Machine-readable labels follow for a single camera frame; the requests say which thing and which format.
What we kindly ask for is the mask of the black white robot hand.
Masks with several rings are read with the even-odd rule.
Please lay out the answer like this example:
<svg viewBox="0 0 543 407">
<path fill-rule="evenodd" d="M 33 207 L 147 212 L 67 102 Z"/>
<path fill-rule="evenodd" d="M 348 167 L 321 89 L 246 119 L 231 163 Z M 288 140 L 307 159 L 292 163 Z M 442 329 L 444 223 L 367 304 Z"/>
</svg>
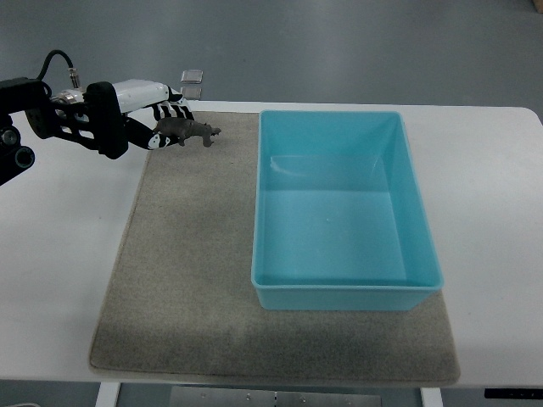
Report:
<svg viewBox="0 0 543 407">
<path fill-rule="evenodd" d="M 118 159 L 130 144 L 154 150 L 180 140 L 171 131 L 154 130 L 133 119 L 130 114 L 135 111 L 151 109 L 156 121 L 193 118 L 181 93 L 155 81 L 96 82 L 87 86 L 83 100 L 98 152 L 109 159 Z"/>
</svg>

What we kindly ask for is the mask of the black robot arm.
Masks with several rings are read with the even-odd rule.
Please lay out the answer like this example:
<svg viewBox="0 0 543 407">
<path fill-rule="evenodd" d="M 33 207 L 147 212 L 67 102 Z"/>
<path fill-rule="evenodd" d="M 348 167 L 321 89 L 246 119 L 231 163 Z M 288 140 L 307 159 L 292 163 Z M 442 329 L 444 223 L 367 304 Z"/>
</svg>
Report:
<svg viewBox="0 0 543 407">
<path fill-rule="evenodd" d="M 5 184 L 35 163 L 34 151 L 21 141 L 21 133 L 14 125 L 12 115 L 23 112 L 31 129 L 41 139 L 56 137 L 75 142 L 90 150 L 98 142 L 81 133 L 89 131 L 85 121 L 87 107 L 81 98 L 68 101 L 55 97 L 50 86 L 43 81 L 54 56 L 60 56 L 68 65 L 71 84 L 80 90 L 80 80 L 68 54 L 54 49 L 46 56 L 36 78 L 18 77 L 1 81 L 1 183 Z"/>
</svg>

